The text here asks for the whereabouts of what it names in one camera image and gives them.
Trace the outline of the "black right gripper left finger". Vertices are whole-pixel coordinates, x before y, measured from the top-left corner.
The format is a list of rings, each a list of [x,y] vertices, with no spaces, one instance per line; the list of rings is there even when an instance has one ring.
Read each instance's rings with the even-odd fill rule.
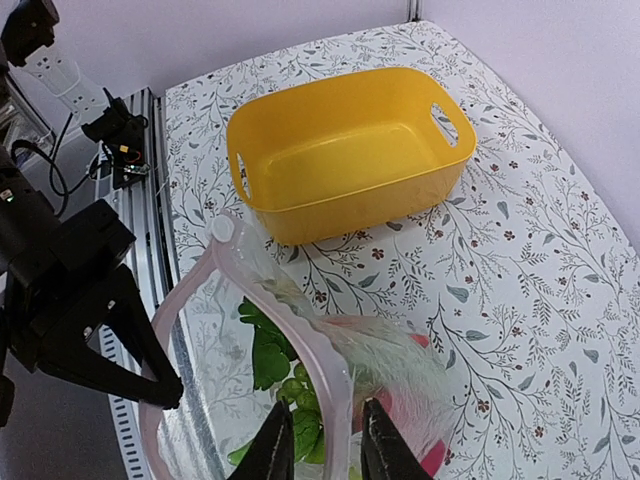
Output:
[[[278,401],[229,480],[290,480],[294,478],[293,416],[286,401]]]

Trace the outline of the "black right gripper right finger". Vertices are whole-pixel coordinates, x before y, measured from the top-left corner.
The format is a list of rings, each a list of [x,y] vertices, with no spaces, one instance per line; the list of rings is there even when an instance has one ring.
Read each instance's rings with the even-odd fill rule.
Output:
[[[432,480],[376,398],[363,406],[361,471],[364,480]]]

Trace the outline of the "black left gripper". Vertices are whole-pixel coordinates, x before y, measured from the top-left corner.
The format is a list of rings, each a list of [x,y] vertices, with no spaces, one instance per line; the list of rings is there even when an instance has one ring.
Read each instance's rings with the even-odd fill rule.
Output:
[[[134,241],[104,200],[61,221],[1,149],[1,271],[7,275],[3,312],[11,353],[30,371],[38,363],[44,373],[62,380],[175,409],[181,379],[151,326],[131,270],[117,267]],[[111,270],[107,326],[153,378],[126,370],[87,346],[45,351],[38,361],[42,337],[59,321],[64,304]]]

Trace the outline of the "green cucumber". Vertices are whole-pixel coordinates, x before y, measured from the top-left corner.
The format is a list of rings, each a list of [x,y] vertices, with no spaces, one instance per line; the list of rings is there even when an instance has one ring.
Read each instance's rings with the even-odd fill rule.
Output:
[[[294,462],[321,465],[325,463],[324,427],[319,412],[295,409],[292,412]]]

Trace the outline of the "red apple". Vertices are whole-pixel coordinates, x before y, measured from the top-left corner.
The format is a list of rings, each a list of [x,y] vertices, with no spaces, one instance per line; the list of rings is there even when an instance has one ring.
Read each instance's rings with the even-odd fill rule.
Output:
[[[413,407],[395,399],[387,389],[380,389],[375,398],[389,414],[422,469],[435,477],[444,463],[448,449],[444,440],[447,427],[433,414],[417,412]]]

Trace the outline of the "green grape bunch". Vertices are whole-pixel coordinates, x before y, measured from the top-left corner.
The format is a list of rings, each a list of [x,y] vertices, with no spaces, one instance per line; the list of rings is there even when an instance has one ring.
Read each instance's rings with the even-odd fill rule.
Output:
[[[294,365],[292,376],[282,382],[275,392],[275,398],[289,405],[294,404],[297,409],[320,412],[314,386],[302,362]]]

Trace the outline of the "clear zip top bag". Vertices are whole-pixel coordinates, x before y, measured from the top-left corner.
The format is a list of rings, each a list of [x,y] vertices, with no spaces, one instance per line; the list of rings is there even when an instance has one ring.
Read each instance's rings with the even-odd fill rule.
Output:
[[[139,409],[154,477],[234,476],[269,412],[286,402],[295,477],[361,479],[369,399],[435,476],[453,422],[450,381],[428,336],[405,322],[317,313],[256,231],[229,213],[213,219],[208,238],[152,321],[165,349],[189,322],[196,377],[194,406]]]

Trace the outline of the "yellow plastic basket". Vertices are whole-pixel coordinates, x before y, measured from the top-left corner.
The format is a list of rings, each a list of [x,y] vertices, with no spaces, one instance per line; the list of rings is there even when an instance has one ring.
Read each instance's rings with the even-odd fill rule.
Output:
[[[254,99],[226,134],[239,197],[278,243],[338,237],[443,202],[477,136],[428,74],[382,68]]]

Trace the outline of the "orange carrot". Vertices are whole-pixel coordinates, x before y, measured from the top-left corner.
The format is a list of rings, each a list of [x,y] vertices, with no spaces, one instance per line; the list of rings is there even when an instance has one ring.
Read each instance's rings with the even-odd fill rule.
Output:
[[[242,301],[238,311],[240,321],[254,329],[253,388],[277,390],[292,376],[294,365],[303,361],[281,329],[249,299]],[[395,323],[376,317],[334,316],[321,318],[316,326],[346,360],[354,391],[360,395],[374,395],[380,389],[429,391],[442,382],[442,365],[428,339],[411,335]]]

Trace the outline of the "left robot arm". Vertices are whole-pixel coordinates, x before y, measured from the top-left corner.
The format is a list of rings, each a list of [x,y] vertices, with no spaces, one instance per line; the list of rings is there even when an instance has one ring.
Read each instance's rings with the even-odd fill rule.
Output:
[[[86,79],[54,46],[50,1],[21,1],[1,32],[1,68],[22,68],[69,109],[118,176],[142,176],[147,120]],[[183,385],[164,353],[124,259],[134,234],[104,200],[71,217],[54,209],[1,150],[1,353],[29,371],[163,409]]]

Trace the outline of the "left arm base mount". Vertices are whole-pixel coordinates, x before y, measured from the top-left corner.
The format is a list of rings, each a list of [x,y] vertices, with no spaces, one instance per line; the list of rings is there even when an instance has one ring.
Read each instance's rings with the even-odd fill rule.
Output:
[[[100,143],[111,165],[112,188],[129,187],[145,177],[150,167],[145,157],[145,129],[149,120],[141,114],[133,115],[121,97],[114,98],[103,89],[108,105],[102,115],[81,126],[83,133],[94,143]]]

